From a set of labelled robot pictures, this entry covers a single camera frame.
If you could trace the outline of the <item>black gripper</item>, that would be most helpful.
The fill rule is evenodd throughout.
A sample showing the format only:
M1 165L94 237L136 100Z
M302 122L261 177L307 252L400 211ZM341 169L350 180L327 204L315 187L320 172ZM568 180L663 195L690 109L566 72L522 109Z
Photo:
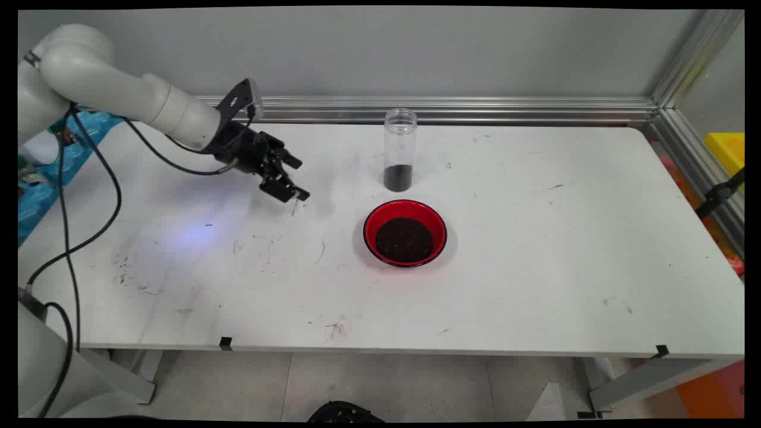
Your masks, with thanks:
M224 166L217 174L237 169L264 178L259 189L283 203L296 199L302 202L310 193L296 186L287 176L283 163L298 169L302 161L294 157L285 143L265 132L256 132L239 122L229 122L209 143L209 154Z

